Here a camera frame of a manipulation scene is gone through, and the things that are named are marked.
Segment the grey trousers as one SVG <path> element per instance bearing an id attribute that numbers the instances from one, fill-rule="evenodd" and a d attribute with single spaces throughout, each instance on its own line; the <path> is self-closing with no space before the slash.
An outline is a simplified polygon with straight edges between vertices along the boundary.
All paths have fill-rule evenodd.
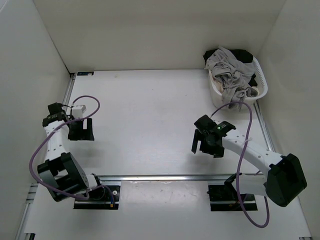
<path id="1" fill-rule="evenodd" d="M 221 100 L 223 104 L 230 103 L 229 109 L 240 109 L 238 102 L 260 94 L 258 87 L 249 85 L 252 75 L 255 74 L 254 63 L 242 63 L 227 48 L 218 47 L 207 59 L 205 68 L 223 85 Z"/>

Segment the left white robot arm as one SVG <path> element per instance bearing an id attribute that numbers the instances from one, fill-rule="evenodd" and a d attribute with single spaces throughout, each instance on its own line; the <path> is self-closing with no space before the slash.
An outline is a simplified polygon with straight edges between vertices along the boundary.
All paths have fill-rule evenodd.
<path id="1" fill-rule="evenodd" d="M 63 109 L 61 103 L 48 106 L 49 115 L 42 120 L 42 126 L 47 135 L 53 134 L 46 146 L 44 162 L 37 166 L 40 179 L 47 185 L 71 195 L 84 191 L 93 200 L 100 200 L 105 194 L 105 188 L 99 178 L 91 173 L 87 174 L 69 150 L 69 141 L 94 141 L 93 121 L 91 118 L 67 123 L 60 129 L 56 127 L 62 123 L 84 117 L 85 105 L 70 107 L 70 113 Z"/>

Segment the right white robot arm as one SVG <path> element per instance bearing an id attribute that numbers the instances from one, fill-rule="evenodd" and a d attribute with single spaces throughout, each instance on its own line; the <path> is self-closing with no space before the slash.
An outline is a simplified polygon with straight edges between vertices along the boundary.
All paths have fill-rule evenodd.
<path id="1" fill-rule="evenodd" d="M 224 193 L 230 200 L 245 194 L 259 195 L 286 207 L 307 187 L 300 160 L 295 155 L 284 156 L 254 141 L 246 141 L 234 125 L 227 121 L 215 123 L 208 115 L 203 115 L 194 125 L 193 153 L 200 150 L 214 158 L 222 158 L 225 150 L 230 150 L 243 156 L 262 173 L 261 176 L 243 173 L 230 176 L 224 182 Z"/>

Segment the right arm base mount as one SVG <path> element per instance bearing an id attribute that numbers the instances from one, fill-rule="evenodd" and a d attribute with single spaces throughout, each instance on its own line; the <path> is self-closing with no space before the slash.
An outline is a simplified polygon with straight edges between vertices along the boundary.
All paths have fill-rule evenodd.
<path id="1" fill-rule="evenodd" d="M 228 191 L 225 185 L 209 185 L 207 194 L 209 195 L 211 212 L 242 211 L 237 194 Z M 246 211 L 258 210 L 253 194 L 241 194 L 240 196 Z"/>

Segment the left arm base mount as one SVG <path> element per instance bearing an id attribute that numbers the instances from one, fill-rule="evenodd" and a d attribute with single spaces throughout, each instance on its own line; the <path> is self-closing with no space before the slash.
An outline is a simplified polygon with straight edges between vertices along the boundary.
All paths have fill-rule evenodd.
<path id="1" fill-rule="evenodd" d="M 89 193 L 90 198 L 87 201 L 74 201 L 73 208 L 75 210 L 118 210 L 121 196 L 120 181 L 103 181 L 103 185 L 107 186 L 111 193 L 106 188 L 99 188 Z"/>

